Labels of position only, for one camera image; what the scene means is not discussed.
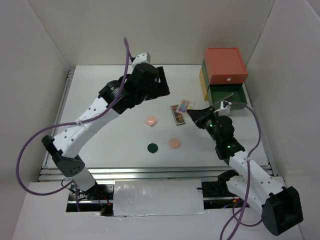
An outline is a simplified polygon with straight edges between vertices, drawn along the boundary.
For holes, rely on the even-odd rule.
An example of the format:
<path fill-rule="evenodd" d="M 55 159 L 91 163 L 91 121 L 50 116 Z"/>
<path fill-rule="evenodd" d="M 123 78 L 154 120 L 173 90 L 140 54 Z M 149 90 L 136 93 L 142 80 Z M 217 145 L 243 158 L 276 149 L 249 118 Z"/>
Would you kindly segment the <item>colourful square eyeshadow palette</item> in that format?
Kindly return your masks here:
<path fill-rule="evenodd" d="M 187 110 L 192 110 L 196 105 L 195 101 L 188 99 L 182 99 L 180 104 L 176 108 L 176 112 L 180 114 L 185 114 Z"/>

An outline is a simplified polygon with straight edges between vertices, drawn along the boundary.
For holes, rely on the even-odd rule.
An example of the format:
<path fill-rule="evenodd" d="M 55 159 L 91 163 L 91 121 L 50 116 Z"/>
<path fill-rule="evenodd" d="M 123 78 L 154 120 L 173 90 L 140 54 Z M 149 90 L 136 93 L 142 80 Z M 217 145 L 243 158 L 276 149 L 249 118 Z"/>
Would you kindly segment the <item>brown eyeshadow palette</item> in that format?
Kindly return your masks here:
<path fill-rule="evenodd" d="M 186 121 L 185 121 L 184 116 L 181 113 L 177 112 L 177 108 L 178 108 L 178 105 L 172 105 L 170 107 L 171 112 L 173 114 L 173 118 L 174 118 L 175 124 L 177 126 L 181 126 L 181 125 L 186 124 Z"/>

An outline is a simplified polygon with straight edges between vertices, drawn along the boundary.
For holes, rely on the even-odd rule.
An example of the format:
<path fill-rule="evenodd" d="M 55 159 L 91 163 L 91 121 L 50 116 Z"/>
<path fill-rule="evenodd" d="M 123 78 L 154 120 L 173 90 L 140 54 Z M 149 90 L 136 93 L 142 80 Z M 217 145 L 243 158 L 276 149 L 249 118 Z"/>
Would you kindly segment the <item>green drawer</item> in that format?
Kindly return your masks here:
<path fill-rule="evenodd" d="M 239 103 L 235 105 L 233 110 L 241 110 L 248 105 L 243 84 L 210 84 L 207 73 L 206 63 L 203 59 L 199 79 L 202 88 L 202 94 L 205 101 L 211 106 L 218 108 L 223 100 Z"/>

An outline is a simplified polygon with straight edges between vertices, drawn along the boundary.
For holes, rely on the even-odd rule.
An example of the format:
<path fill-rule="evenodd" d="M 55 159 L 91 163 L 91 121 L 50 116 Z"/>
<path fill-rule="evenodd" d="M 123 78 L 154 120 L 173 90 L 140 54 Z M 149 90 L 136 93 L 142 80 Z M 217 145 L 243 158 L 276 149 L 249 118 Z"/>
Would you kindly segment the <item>pink eyeshadow palette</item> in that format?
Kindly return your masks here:
<path fill-rule="evenodd" d="M 223 101 L 228 101 L 230 98 L 232 98 L 233 95 L 234 95 L 234 93 L 232 92 L 232 93 L 230 93 L 230 94 L 228 94 L 228 95 L 226 95 L 226 96 L 224 96 L 224 97 L 222 97 L 220 99 L 216 99 L 213 102 L 213 104 L 215 105 L 215 104 L 218 104 L 218 103 L 223 102 Z"/>

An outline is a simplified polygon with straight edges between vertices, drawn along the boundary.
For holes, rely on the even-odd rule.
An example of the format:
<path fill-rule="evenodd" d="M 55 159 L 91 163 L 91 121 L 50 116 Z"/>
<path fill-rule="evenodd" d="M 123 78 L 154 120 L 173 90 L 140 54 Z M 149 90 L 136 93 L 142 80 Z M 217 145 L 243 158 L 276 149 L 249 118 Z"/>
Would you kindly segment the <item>red top drawer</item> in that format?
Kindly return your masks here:
<path fill-rule="evenodd" d="M 237 47 L 207 48 L 204 61 L 210 85 L 243 84 L 248 77 Z"/>

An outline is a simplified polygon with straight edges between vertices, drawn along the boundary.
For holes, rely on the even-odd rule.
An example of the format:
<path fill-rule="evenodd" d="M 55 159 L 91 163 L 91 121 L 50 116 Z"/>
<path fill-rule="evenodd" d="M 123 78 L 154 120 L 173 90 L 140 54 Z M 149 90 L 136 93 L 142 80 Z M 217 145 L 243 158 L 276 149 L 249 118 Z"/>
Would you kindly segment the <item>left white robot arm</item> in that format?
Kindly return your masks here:
<path fill-rule="evenodd" d="M 42 144 L 60 172 L 75 182 L 81 195 L 94 199 L 98 196 L 99 185 L 79 156 L 82 147 L 127 109 L 169 94 L 164 68 L 139 63 L 131 74 L 108 82 L 75 125 L 56 136 L 46 135 Z"/>

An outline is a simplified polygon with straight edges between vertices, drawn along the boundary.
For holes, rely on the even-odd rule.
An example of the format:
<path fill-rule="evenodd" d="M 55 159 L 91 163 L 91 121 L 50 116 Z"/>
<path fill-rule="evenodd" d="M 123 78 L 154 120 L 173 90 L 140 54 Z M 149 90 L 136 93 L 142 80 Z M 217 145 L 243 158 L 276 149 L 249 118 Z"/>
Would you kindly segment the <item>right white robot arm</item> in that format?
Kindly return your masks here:
<path fill-rule="evenodd" d="M 215 151 L 232 169 L 220 175 L 218 192 L 231 193 L 243 200 L 261 217 L 266 229 L 278 236 L 298 225 L 304 219 L 299 192 L 275 180 L 252 158 L 234 137 L 233 121 L 228 117 L 231 103 L 221 102 L 219 109 L 189 109 L 188 115 L 195 125 L 206 130 L 215 142 Z"/>

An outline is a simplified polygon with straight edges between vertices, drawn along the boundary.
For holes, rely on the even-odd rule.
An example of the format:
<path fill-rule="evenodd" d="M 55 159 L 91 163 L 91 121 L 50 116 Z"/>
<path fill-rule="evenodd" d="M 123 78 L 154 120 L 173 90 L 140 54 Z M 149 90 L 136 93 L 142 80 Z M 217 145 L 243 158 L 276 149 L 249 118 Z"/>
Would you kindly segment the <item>bare peach makeup puff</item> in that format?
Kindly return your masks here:
<path fill-rule="evenodd" d="M 181 146 L 181 141 L 173 137 L 168 141 L 168 146 L 172 149 L 178 149 Z"/>

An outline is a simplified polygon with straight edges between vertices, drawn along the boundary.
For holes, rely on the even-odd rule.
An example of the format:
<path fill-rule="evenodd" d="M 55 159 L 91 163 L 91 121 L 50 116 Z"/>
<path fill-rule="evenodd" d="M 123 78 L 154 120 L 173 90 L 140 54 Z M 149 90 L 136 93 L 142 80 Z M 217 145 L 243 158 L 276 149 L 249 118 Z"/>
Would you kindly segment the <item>wrapped peach makeup puff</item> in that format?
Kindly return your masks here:
<path fill-rule="evenodd" d="M 155 116 L 149 116 L 146 118 L 145 123 L 150 126 L 153 127 L 157 124 L 157 118 Z"/>

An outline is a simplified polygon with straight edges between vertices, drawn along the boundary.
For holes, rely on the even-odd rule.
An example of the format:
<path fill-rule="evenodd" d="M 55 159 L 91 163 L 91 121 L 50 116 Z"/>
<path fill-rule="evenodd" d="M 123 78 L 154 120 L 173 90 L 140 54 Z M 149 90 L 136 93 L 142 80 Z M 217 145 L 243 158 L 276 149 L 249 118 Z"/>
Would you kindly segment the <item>dark green round compact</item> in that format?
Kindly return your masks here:
<path fill-rule="evenodd" d="M 148 146 L 147 146 L 147 150 L 148 152 L 154 154 L 158 151 L 159 147 L 157 144 L 155 143 L 150 143 Z"/>

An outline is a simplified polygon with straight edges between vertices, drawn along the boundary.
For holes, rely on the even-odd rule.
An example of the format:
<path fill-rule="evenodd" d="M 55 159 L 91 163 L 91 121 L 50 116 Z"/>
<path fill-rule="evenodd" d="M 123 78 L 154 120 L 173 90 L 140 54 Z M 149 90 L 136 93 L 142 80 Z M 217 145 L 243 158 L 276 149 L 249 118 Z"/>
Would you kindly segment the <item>white foil-edged cover plate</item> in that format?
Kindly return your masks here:
<path fill-rule="evenodd" d="M 116 181 L 116 217 L 189 216 L 205 213 L 200 180 Z"/>

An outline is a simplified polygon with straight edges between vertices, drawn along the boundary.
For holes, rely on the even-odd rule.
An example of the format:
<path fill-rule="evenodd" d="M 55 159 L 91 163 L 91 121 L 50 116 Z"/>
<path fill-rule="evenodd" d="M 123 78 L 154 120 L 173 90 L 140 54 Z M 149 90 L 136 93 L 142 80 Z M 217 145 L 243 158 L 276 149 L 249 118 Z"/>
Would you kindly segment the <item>aluminium frame rail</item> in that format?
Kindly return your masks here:
<path fill-rule="evenodd" d="M 185 124 L 177 126 L 171 106 L 182 99 L 195 101 L 196 109 L 209 106 L 204 101 L 199 81 L 200 65 L 163 66 L 170 95 L 144 101 L 103 127 L 81 149 L 79 155 L 97 182 L 111 180 L 151 179 L 208 179 L 230 169 L 219 160 L 213 140 L 205 130 L 196 127 L 189 116 Z M 78 65 L 70 70 L 57 122 L 76 120 L 89 109 L 106 83 L 123 75 L 122 65 Z M 145 123 L 155 116 L 157 123 L 150 127 Z M 234 110 L 230 117 L 235 127 L 235 137 L 247 151 L 258 140 L 254 117 L 247 109 Z M 168 146 L 171 138 L 178 138 L 181 146 Z M 147 146 L 155 143 L 156 153 Z"/>

